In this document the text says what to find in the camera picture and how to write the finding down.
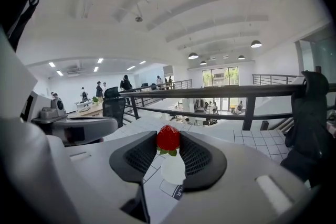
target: glass door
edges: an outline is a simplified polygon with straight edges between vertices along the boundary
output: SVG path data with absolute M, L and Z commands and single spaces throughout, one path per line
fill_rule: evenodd
M 222 110 L 229 111 L 229 98 L 222 98 Z

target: ceiling light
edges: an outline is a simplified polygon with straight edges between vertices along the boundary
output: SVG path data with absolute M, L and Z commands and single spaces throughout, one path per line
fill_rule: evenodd
M 196 59 L 196 58 L 198 58 L 198 55 L 197 55 L 196 53 L 194 53 L 194 52 L 192 52 L 192 53 L 189 54 L 189 56 L 188 56 L 188 59 Z
M 251 43 L 251 48 L 258 48 L 260 46 L 262 46 L 262 44 L 259 40 L 253 40 Z

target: white wall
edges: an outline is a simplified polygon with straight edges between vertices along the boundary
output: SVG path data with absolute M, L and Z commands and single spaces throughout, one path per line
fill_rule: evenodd
M 188 68 L 185 66 L 173 66 L 174 81 L 190 79 Z
M 82 57 L 146 59 L 165 65 L 187 61 L 176 48 L 146 33 L 122 25 L 72 19 L 27 25 L 17 56 L 24 65 Z
M 33 91 L 39 95 L 51 98 L 50 93 L 52 91 L 50 90 L 50 80 L 36 72 L 32 72 L 30 69 L 28 70 L 37 79 L 37 83 Z
M 275 46 L 256 58 L 255 74 L 300 75 L 295 44 Z
M 193 88 L 200 88 L 203 87 L 203 75 L 202 75 L 203 70 L 225 68 L 225 67 L 238 67 L 240 86 L 253 84 L 252 74 L 254 73 L 254 67 L 255 67 L 255 63 L 253 61 L 189 69 L 188 77 L 192 79 Z
M 148 83 L 148 85 L 151 85 L 152 83 L 156 84 L 156 77 L 160 76 L 162 79 L 162 82 L 164 83 L 164 72 L 163 67 L 165 65 L 162 65 L 160 63 L 154 63 L 148 67 L 142 68 L 134 73 L 134 75 L 139 75 L 139 82 L 141 87 L 141 84 Z
M 75 111 L 75 102 L 80 102 L 81 88 L 88 92 L 89 98 L 96 95 L 97 82 L 100 81 L 101 85 L 106 82 L 107 88 L 120 86 L 120 81 L 125 74 L 110 74 L 110 75 L 93 75 L 93 76 L 78 76 L 78 77 L 59 77 L 50 79 L 51 91 L 58 94 L 64 103 L 67 112 Z M 128 78 L 132 85 L 135 85 L 134 77 L 128 74 Z

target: potted plant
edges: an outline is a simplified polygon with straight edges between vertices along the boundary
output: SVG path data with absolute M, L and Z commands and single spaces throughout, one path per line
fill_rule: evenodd
M 94 102 L 95 105 L 98 105 L 98 98 L 97 97 L 94 96 L 92 98 L 92 100 L 93 100 L 93 102 Z

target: window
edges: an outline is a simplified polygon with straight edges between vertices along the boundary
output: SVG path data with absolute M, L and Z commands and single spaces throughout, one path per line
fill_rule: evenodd
M 226 85 L 239 85 L 238 67 L 218 68 L 204 70 L 203 86 L 204 87 L 222 87 Z M 231 111 L 238 106 L 239 98 L 214 98 L 219 110 Z
M 238 67 L 204 70 L 202 73 L 204 87 L 239 85 Z
M 203 86 L 204 87 L 211 87 L 212 86 L 212 73 L 211 70 L 203 71 Z

